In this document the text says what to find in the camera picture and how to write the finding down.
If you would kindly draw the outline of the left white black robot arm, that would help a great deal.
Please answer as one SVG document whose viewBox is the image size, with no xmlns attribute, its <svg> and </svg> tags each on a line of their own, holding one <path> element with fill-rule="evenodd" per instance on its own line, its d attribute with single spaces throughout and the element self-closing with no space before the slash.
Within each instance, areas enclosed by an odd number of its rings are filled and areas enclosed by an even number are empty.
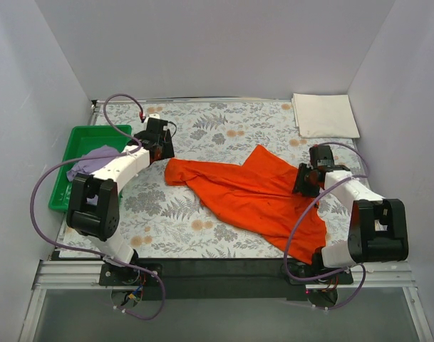
<svg viewBox="0 0 434 342">
<path fill-rule="evenodd" d="M 73 178 L 66 224 L 90 240 L 111 264 L 129 264 L 135 255 L 118 230 L 119 194 L 140 171 L 174 156 L 171 124 L 157 114 L 148 116 L 144 129 L 119 156 L 87 175 L 78 173 Z"/>
</svg>

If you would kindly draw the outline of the orange t shirt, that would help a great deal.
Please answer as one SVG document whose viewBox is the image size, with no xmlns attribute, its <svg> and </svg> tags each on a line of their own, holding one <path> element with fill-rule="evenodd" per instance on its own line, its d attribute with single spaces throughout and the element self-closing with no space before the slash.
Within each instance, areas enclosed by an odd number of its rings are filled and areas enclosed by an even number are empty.
<svg viewBox="0 0 434 342">
<path fill-rule="evenodd" d="M 312 200 L 293 194 L 297 168 L 258 145 L 243 165 L 171 159 L 169 186 L 187 186 L 220 221 L 262 235 L 305 264 L 326 244 L 326 225 Z"/>
</svg>

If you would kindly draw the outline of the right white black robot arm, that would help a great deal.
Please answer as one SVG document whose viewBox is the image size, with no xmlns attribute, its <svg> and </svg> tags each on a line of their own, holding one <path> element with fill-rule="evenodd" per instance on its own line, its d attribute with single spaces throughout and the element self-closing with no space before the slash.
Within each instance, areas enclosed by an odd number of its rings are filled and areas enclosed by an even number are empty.
<svg viewBox="0 0 434 342">
<path fill-rule="evenodd" d="M 309 163 L 299 165 L 293 193 L 313 198 L 331 194 L 351 214 L 348 237 L 312 254 L 317 269 L 340 269 L 365 262 L 404 261 L 409 254 L 405 206 L 365 186 L 361 175 L 337 165 L 329 144 L 309 148 Z"/>
</svg>

